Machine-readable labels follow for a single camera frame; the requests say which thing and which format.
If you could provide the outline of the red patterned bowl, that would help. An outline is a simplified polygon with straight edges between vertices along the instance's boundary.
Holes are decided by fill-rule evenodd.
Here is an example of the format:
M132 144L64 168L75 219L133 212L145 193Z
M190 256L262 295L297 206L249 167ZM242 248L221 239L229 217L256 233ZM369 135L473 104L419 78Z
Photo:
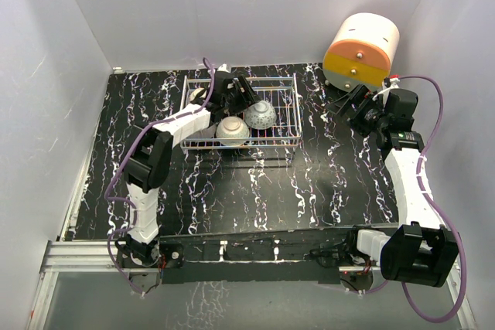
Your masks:
M261 100L244 112L244 122L256 130L266 130L276 123L275 109L270 102Z

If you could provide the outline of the green patterned bowl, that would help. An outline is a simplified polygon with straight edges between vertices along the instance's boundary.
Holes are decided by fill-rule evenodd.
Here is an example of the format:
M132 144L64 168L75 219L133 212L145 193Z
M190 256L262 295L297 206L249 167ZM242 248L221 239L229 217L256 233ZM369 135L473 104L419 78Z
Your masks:
M242 146L250 137L250 129L239 117L224 118L216 129L216 139L224 146Z

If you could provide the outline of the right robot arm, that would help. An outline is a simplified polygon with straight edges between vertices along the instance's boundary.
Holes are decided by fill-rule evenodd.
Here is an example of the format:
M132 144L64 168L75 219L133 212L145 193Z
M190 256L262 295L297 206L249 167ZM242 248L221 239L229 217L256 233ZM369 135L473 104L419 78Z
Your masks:
M416 93L390 87L372 92L354 87L328 108L344 117L363 137L373 134L394 188L399 227L391 235L374 227L355 227L347 235L344 253L353 265L378 264L384 279L441 287L459 253L453 232L428 202L428 185L416 169L424 149L413 131Z

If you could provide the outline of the brown spoke patterned bowl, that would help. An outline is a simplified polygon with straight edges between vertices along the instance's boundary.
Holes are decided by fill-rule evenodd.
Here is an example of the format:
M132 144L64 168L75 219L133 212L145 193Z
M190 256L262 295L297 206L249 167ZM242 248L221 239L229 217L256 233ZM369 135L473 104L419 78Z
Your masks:
M208 90L206 88L196 88L189 94L188 103L202 105L207 94Z

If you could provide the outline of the purple striped bowl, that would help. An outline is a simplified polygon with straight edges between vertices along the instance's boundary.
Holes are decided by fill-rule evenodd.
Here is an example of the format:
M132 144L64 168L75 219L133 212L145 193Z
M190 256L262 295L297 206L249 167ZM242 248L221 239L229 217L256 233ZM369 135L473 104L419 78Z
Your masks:
M213 138L216 134L216 130L217 130L217 126L215 124L211 125L207 129L203 129L200 133L201 138L205 138L205 139Z

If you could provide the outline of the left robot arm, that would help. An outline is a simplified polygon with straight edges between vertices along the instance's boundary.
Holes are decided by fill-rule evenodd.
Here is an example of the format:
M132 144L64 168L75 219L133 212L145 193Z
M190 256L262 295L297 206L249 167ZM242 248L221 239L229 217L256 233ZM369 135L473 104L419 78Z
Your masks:
M207 87L196 93L191 102L176 114L152 122L138 133L119 167L128 190L121 202L131 210L129 227L122 246L115 245L135 264L152 267L159 260L159 226L157 207L159 188L169 175L172 150L189 136L219 124L258 103L261 98L248 80L217 71Z

